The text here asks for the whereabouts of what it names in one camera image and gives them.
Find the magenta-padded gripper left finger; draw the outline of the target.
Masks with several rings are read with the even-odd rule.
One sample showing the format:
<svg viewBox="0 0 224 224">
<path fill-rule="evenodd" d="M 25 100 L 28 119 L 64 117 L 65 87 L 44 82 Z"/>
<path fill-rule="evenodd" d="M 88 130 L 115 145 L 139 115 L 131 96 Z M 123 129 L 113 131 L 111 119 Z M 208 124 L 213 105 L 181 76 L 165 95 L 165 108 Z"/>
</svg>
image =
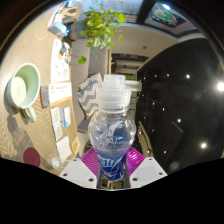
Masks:
<svg viewBox="0 0 224 224">
<path fill-rule="evenodd" d="M 71 159 L 60 177 L 84 188 L 96 189 L 100 173 L 99 160 L 93 148 L 80 158 Z"/>
</svg>

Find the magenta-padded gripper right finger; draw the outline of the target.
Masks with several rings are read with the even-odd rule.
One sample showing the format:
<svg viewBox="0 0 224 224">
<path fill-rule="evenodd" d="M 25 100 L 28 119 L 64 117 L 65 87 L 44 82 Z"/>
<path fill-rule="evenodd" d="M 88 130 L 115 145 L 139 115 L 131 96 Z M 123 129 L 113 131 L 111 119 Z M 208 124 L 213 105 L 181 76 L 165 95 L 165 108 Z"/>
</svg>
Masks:
<svg viewBox="0 0 224 224">
<path fill-rule="evenodd" d="M 140 188 L 166 176 L 153 157 L 144 157 L 131 147 L 126 154 L 126 170 L 131 188 Z"/>
</svg>

